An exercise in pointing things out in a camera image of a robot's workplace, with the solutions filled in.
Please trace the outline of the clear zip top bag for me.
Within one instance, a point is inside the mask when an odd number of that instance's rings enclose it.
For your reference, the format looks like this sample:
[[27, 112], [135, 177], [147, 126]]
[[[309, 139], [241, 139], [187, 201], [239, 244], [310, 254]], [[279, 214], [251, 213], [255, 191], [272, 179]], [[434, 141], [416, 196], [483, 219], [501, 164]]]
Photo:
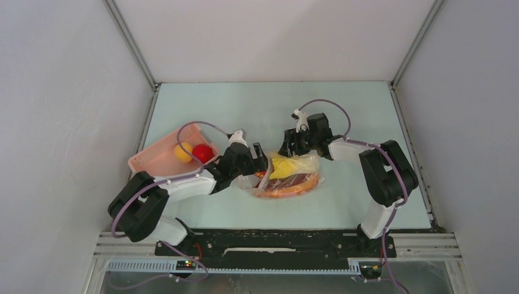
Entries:
[[270, 153], [267, 156], [269, 166], [266, 171], [237, 178], [238, 187], [256, 198], [298, 197], [316, 189], [324, 181], [316, 155], [285, 157]]

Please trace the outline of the fake red apple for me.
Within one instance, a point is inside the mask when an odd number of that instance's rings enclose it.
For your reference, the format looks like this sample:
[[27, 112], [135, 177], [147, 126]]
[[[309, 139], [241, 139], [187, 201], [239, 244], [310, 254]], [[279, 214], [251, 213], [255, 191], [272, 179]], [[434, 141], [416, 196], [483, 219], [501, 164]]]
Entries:
[[203, 164], [215, 157], [215, 152], [209, 145], [199, 144], [193, 147], [192, 154]]

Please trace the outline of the fake orange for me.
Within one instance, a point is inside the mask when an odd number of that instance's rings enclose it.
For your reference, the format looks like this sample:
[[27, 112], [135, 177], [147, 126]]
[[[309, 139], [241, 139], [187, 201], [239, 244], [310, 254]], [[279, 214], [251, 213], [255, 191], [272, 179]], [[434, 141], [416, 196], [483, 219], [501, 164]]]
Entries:
[[175, 158], [184, 164], [187, 164], [193, 160], [192, 154], [193, 146], [188, 142], [181, 142], [174, 147]]

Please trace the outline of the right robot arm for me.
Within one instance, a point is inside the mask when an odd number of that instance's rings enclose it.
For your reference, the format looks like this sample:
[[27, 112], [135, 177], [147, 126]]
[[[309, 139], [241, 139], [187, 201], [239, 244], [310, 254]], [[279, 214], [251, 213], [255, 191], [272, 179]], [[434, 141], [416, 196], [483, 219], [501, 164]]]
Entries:
[[356, 248], [364, 256], [373, 255], [381, 247], [379, 238], [387, 233], [394, 212], [419, 185], [401, 146], [395, 140], [376, 145], [334, 135], [324, 113], [307, 115], [295, 110], [292, 117], [296, 127], [285, 130], [279, 155], [303, 156], [314, 151], [327, 160], [360, 165], [372, 200], [359, 225], [362, 235], [356, 239]]

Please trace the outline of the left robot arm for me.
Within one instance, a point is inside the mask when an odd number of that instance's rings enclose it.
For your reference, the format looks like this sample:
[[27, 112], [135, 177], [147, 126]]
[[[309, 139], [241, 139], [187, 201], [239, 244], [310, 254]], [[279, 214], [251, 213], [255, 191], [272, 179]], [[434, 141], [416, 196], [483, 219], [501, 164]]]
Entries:
[[190, 173], [153, 177], [146, 171], [138, 172], [108, 207], [112, 236], [134, 243], [152, 238], [186, 255], [193, 249], [189, 228], [179, 218], [165, 216], [166, 207], [189, 197], [216, 194], [239, 176], [266, 172], [270, 167], [259, 143], [252, 147], [231, 143], [223, 155]]

